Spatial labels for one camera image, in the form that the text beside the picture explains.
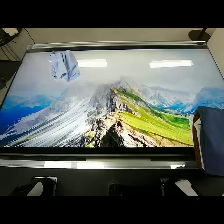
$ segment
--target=green grassy slope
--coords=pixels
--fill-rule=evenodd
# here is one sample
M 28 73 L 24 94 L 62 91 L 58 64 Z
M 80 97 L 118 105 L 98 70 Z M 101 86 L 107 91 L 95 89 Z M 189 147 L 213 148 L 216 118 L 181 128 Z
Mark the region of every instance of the green grassy slope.
M 190 126 L 188 119 L 171 114 L 161 113 L 147 107 L 147 103 L 133 93 L 121 92 L 114 89 L 124 103 L 139 116 L 128 112 L 120 113 L 123 121 L 143 133 L 154 133 L 170 138 L 187 145 L 193 145 L 190 141 Z

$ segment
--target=black wire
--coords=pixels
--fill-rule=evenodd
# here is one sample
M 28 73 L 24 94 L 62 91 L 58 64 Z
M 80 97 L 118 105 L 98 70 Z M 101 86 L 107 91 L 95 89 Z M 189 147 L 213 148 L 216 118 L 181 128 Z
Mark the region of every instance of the black wire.
M 11 54 L 11 56 L 17 61 L 17 59 L 12 55 L 12 53 L 5 47 L 5 49 Z
M 28 33 L 28 35 L 30 36 L 30 38 L 32 39 L 33 43 L 35 44 L 35 41 L 33 40 L 33 38 L 31 37 L 30 33 L 28 32 L 28 30 L 26 28 L 24 28 L 24 30 L 26 30 L 26 32 Z
M 5 51 L 3 50 L 2 47 L 1 47 L 1 49 L 2 49 L 2 51 L 3 51 L 3 53 L 4 53 L 4 55 L 9 59 L 9 61 L 11 61 L 10 58 L 9 58 L 8 55 L 5 53 Z

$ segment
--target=tv screen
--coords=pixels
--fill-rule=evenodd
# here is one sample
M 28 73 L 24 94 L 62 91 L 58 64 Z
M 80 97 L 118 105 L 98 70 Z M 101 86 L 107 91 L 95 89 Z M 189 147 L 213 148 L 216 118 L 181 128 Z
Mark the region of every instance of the tv screen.
M 0 110 L 0 146 L 189 147 L 199 105 L 224 108 L 207 49 L 72 51 L 80 75 L 27 53 Z

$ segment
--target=white wall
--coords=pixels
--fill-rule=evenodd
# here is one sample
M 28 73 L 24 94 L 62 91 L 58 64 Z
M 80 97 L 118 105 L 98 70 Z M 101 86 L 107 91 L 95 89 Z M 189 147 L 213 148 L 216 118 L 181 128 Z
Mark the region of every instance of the white wall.
M 103 40 L 184 41 L 190 40 L 188 33 L 192 29 L 195 28 L 27 28 L 36 43 Z M 215 28 L 208 28 L 207 32 L 212 35 L 214 30 Z M 17 43 L 10 42 L 8 46 L 22 58 L 27 46 L 33 42 L 24 29 L 15 41 Z M 1 51 L 0 59 L 7 59 Z
M 224 78 L 224 28 L 217 28 L 208 41 L 208 47 Z

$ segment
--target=dark blue fabric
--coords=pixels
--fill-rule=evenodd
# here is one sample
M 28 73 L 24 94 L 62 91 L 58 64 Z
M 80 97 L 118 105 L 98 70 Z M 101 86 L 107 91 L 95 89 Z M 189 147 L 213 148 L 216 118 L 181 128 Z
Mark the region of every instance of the dark blue fabric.
M 224 110 L 198 107 L 201 119 L 200 143 L 205 172 L 224 176 Z

